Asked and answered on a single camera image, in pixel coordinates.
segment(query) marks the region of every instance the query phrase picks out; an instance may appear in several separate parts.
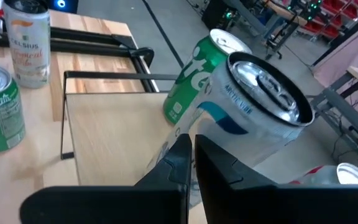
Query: concrete floor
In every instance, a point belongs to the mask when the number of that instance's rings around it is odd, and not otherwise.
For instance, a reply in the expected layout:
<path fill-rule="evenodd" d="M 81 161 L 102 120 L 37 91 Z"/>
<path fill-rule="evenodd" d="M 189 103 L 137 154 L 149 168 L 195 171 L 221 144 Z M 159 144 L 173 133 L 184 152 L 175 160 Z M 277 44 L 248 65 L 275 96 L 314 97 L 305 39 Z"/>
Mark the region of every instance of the concrete floor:
<path fill-rule="evenodd" d="M 188 61 L 197 41 L 208 34 L 200 16 L 186 0 L 148 0 L 148 3 L 180 58 L 184 62 Z M 151 47 L 155 50 L 150 68 L 152 73 L 179 74 L 179 64 L 141 0 L 80 0 L 78 14 L 125 22 L 139 47 Z M 237 28 L 232 33 L 243 42 L 251 43 L 249 34 Z M 257 56 L 264 56 L 264 49 L 255 44 L 251 46 Z M 316 95 L 323 87 L 313 78 L 305 64 L 312 64 L 326 49 L 321 43 L 312 43 L 300 36 L 291 37 L 281 49 L 283 59 L 273 56 L 270 63 L 287 74 L 305 94 Z M 172 84 L 173 82 L 157 81 L 161 90 L 169 90 Z M 322 129 L 329 128 L 324 121 L 317 120 L 296 141 L 255 169 L 277 182 L 288 182 L 315 166 L 334 164 L 330 154 L 337 135 L 333 131 L 322 135 Z M 347 149 L 345 145 L 339 145 L 338 152 Z M 352 156 L 348 160 L 358 163 Z"/>

